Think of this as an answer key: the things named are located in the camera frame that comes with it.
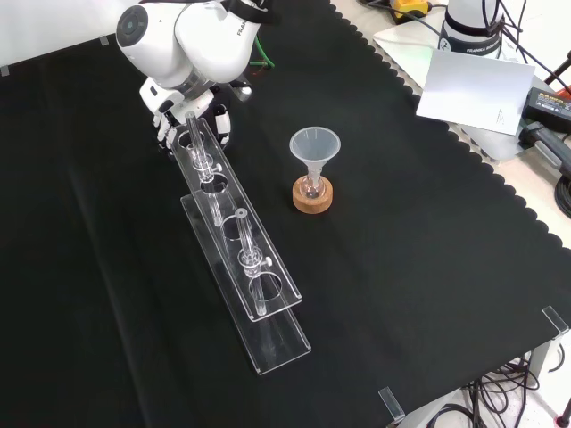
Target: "plastic funnel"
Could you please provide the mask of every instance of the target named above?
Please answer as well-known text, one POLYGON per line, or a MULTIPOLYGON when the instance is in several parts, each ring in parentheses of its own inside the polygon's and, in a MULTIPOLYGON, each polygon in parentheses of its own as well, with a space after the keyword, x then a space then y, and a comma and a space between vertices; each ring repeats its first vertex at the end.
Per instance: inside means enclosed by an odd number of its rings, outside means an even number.
POLYGON ((309 170, 321 171, 327 161, 339 152, 341 141, 330 129, 310 127, 297 131, 289 142, 289 148, 309 170))
POLYGON ((308 169, 307 177, 300 183, 300 193, 310 199, 320 198, 325 192, 321 169, 339 152, 339 137, 327 128, 304 128, 292 136, 289 148, 308 169))

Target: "clear acrylic stand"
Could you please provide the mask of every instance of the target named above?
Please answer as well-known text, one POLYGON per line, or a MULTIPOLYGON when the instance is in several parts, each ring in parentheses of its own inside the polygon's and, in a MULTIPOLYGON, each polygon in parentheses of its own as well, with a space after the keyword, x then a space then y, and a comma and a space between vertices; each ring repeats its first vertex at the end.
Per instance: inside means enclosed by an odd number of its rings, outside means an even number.
POLYGON ((192 194, 182 204, 259 375, 311 351, 290 309, 302 301, 204 119, 169 145, 192 194))

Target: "white paper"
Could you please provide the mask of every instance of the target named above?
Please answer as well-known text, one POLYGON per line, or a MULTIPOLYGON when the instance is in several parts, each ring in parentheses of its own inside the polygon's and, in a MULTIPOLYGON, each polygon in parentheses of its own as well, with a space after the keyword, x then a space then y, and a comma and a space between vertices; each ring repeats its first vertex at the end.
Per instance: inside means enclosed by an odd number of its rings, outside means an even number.
POLYGON ((534 66, 434 51, 417 115, 515 135, 534 66))

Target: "green cable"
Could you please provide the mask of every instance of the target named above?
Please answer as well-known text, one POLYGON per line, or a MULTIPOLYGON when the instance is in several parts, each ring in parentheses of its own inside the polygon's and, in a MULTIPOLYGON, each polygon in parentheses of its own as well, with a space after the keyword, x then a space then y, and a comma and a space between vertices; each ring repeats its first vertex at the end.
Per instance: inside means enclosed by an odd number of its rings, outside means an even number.
POLYGON ((268 58, 268 56, 266 55, 266 53, 264 52, 263 48, 261 47, 261 43, 260 43, 260 39, 258 38, 258 36, 256 36, 256 47, 258 48, 258 52, 260 53, 261 57, 268 63, 269 67, 271 69, 273 69, 274 67, 276 67, 276 64, 274 64, 270 58, 268 58))

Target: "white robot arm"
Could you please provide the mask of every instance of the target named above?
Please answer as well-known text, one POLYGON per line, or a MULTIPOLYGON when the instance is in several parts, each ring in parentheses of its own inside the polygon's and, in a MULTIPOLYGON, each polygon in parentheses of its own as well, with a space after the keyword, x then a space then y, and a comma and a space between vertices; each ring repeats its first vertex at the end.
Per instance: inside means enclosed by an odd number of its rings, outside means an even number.
MULTIPOLYGON (((148 76, 140 94, 160 140, 173 118, 184 123, 187 111, 200 117, 209 108, 212 86, 240 77, 260 24, 272 19, 269 0, 234 0, 228 11, 218 0, 187 1, 129 7, 117 26, 121 51, 148 76)), ((229 119, 217 123, 229 133, 229 119)))

